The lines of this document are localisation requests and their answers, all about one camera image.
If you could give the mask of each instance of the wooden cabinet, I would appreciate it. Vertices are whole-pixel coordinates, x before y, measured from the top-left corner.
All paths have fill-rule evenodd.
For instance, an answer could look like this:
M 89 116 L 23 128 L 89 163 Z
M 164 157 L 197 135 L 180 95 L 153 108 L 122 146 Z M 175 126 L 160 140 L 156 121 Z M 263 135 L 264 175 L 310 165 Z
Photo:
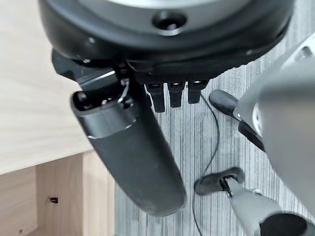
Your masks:
M 114 235 L 114 181 L 70 110 L 76 90 L 37 1 L 0 0 L 1 236 Z

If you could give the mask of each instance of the gray wood-grain floor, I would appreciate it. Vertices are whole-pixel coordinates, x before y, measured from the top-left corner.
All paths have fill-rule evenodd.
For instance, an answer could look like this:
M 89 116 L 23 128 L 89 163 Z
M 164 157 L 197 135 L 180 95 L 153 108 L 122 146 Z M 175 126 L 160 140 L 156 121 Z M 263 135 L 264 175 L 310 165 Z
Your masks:
M 298 0 L 290 30 L 276 48 L 255 62 L 229 70 L 213 79 L 203 94 L 207 97 L 213 89 L 222 89 L 240 97 L 273 60 L 314 31 L 315 0 Z M 238 133 L 236 122 L 215 112 L 220 123 L 221 145 L 209 172 L 240 166 L 246 173 L 245 187 L 258 188 L 265 196 L 278 201 L 284 209 L 312 218 L 272 170 L 267 156 Z M 117 187 L 115 215 L 117 236 L 198 235 L 191 211 L 192 186 L 214 149 L 216 141 L 214 120 L 203 101 L 189 105 L 187 93 L 184 93 L 180 109 L 170 109 L 166 106 L 166 112 L 157 114 L 157 118 L 182 173 L 189 197 L 188 204 L 177 214 L 155 218 L 140 211 Z M 224 194 L 197 197 L 196 213 L 205 236 L 243 235 L 243 230 L 237 223 Z

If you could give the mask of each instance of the black cable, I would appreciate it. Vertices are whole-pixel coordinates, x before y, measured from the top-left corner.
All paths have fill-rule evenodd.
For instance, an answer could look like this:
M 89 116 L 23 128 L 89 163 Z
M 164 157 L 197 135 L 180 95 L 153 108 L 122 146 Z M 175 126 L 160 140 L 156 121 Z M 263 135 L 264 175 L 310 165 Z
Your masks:
M 209 167 L 211 166 L 211 163 L 213 161 L 213 159 L 215 158 L 217 152 L 218 152 L 218 149 L 219 149 L 219 144 L 220 144 L 220 128 L 219 128 L 219 122 L 218 122 L 218 118 L 216 116 L 216 114 L 214 113 L 213 109 L 211 108 L 209 102 L 207 101 L 207 99 L 201 95 L 201 98 L 205 101 L 205 103 L 207 104 L 207 107 L 210 109 L 212 115 L 213 115 L 213 118 L 215 119 L 216 121 L 216 127 L 217 127 L 217 143 L 216 143 L 216 148 L 214 150 L 214 152 L 212 153 L 212 156 L 210 158 L 210 161 L 206 167 L 206 169 L 204 170 L 204 172 L 201 174 L 201 177 L 199 179 L 199 181 L 197 182 L 196 186 L 195 186 L 195 189 L 198 189 L 200 183 L 201 183 L 201 180 L 202 178 L 206 175 Z M 196 192 L 195 192 L 195 189 L 193 191 L 193 198 L 192 198 L 192 214 L 193 214 L 193 220 L 195 221 L 195 225 L 198 229 L 198 232 L 200 234 L 200 236 L 202 236 L 202 232 L 200 230 L 200 227 L 199 227 L 199 224 L 198 224 L 198 221 L 197 221 L 197 218 L 196 218 L 196 214 L 195 214 L 195 198 L 196 198 Z

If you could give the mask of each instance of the black cylindrical handle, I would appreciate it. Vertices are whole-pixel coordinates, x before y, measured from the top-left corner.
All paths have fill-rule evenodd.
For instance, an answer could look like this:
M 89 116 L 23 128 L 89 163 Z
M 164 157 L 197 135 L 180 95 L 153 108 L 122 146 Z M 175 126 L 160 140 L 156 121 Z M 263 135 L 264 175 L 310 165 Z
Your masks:
M 112 100 L 80 111 L 73 97 L 71 106 L 99 157 L 129 198 L 148 214 L 167 216 L 184 207 L 186 192 L 147 97 L 138 92 L 137 96 L 127 108 Z

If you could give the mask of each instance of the black device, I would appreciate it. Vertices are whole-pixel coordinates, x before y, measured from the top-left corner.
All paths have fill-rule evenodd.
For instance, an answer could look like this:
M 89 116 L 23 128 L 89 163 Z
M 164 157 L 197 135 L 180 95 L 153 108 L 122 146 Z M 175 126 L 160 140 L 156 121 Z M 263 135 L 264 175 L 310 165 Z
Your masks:
M 221 73 L 271 50 L 294 0 L 39 0 L 58 74 L 82 91 L 71 107 L 118 185 L 142 210 L 185 206 L 172 152 L 151 110 L 198 103 Z

